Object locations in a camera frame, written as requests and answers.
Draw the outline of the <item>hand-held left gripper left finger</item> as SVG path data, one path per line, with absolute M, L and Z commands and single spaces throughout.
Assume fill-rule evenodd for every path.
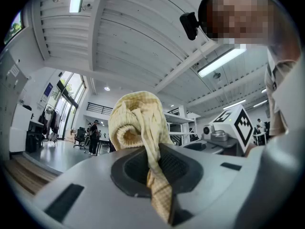
M 147 198 L 130 197 L 111 179 L 113 163 L 132 152 L 124 149 L 79 162 L 35 196 L 45 211 L 70 184 L 83 187 L 62 224 L 70 229 L 168 229 Z

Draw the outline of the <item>clothes rack with garments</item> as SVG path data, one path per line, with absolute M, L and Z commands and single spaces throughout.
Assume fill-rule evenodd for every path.
M 59 110 L 50 104 L 46 104 L 39 117 L 39 123 L 43 124 L 42 139 L 53 142 L 54 146 L 58 141 L 60 120 Z

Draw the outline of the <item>black balcony railing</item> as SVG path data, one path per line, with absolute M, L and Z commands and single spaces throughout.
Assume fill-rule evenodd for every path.
M 91 103 L 91 102 L 88 102 L 88 105 L 87 105 L 87 111 L 99 113 L 102 115 L 110 115 L 112 110 L 113 110 L 113 108 L 111 108 L 111 107 L 107 107 L 107 106 L 103 106 L 103 105 L 99 105 L 99 104 L 95 104 L 95 103 Z

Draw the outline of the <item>yellow cloth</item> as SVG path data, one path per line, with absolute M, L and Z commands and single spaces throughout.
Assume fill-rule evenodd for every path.
M 151 205 L 164 222 L 170 222 L 172 187 L 158 162 L 159 144 L 172 144 L 159 98 L 147 91 L 123 96 L 108 121 L 109 138 L 115 150 L 144 146 L 148 158 L 146 186 L 151 190 Z

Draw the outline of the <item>black office chair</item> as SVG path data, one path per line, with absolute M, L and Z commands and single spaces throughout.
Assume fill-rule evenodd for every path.
M 84 148 L 85 149 L 85 134 L 86 134 L 86 130 L 84 127 L 79 127 L 77 129 L 76 135 L 74 137 L 74 145 L 73 147 L 79 147 L 79 149 Z

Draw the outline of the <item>person's beige shirt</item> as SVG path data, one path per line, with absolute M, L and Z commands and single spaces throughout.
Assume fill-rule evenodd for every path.
M 279 105 L 279 94 L 281 92 L 278 88 L 298 64 L 298 60 L 283 59 L 271 48 L 267 49 L 267 56 L 268 64 L 265 71 L 264 83 L 270 112 L 269 135 L 274 137 L 288 132 L 287 122 Z

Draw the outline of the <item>small high window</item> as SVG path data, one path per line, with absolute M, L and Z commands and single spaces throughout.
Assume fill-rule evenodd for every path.
M 5 37 L 4 37 L 4 44 L 8 44 L 11 39 L 18 34 L 22 29 L 24 28 L 23 25 L 23 21 L 22 21 L 22 12 L 19 11 L 16 15 L 16 17 L 14 18 L 13 22 L 11 23 L 11 26 L 8 30 L 8 32 L 6 33 Z

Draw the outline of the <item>wooden slatted platform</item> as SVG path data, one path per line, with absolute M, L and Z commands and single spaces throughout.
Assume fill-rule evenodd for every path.
M 58 177 L 23 155 L 13 155 L 12 159 L 4 162 L 4 168 L 15 182 L 32 195 L 36 195 Z

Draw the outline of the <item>blue wall poster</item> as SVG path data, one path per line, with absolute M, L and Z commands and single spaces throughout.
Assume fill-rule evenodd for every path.
M 41 102 L 47 102 L 50 93 L 52 92 L 53 85 L 51 83 L 48 83 L 46 89 L 44 90 L 42 97 L 41 97 Z

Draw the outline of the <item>white cabinet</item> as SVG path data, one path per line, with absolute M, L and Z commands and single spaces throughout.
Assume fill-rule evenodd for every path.
M 10 127 L 9 151 L 11 153 L 25 151 L 30 119 L 31 111 L 17 104 Z

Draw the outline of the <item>white metal shelf rack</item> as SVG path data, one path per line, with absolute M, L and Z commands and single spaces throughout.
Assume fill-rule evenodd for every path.
M 197 141 L 199 139 L 197 135 L 197 115 L 190 118 L 188 114 L 190 112 L 184 105 L 164 112 L 170 139 L 177 146 L 187 145 L 193 140 Z

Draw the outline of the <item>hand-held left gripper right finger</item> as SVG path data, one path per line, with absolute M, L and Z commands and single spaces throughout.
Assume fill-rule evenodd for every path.
M 177 195 L 181 207 L 193 217 L 176 227 L 160 221 L 158 229 L 234 229 L 238 213 L 254 183 L 262 147 L 252 149 L 248 157 L 168 147 L 200 163 L 203 177 L 192 192 Z

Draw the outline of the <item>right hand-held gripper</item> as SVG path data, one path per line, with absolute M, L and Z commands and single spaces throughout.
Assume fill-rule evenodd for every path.
M 234 107 L 223 110 L 214 120 L 203 127 L 202 139 L 190 142 L 190 144 L 206 144 L 207 141 L 224 143 L 229 146 L 230 141 L 238 141 L 238 147 L 241 154 L 245 154 L 251 137 L 254 132 L 254 126 L 244 107 L 239 104 Z M 204 152 L 208 154 L 222 154 L 224 149 L 218 146 L 188 146 L 189 150 Z

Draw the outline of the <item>glass entrance front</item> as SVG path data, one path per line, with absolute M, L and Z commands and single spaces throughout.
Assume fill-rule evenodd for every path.
M 74 137 L 75 115 L 86 90 L 86 85 L 84 77 L 77 73 L 61 72 L 59 78 L 49 104 L 60 116 L 58 138 L 60 140 L 69 140 Z

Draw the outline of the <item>black storage unit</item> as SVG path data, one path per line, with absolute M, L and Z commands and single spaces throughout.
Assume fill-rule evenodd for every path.
M 29 128 L 26 132 L 26 152 L 36 152 L 42 146 L 43 129 L 44 125 L 42 123 L 30 120 Z

